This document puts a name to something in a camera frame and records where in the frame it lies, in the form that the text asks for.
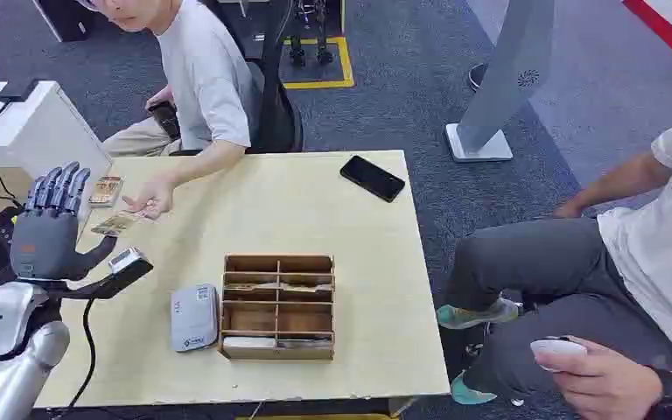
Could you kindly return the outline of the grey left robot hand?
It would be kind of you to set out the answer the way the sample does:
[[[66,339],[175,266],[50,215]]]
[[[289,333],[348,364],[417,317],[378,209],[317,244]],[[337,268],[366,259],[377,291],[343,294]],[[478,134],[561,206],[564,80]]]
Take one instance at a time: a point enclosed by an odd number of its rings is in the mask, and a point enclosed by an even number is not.
[[[10,245],[10,265],[20,278],[79,281],[105,260],[117,239],[104,237],[85,253],[76,251],[81,197],[91,175],[73,161],[36,178]]]

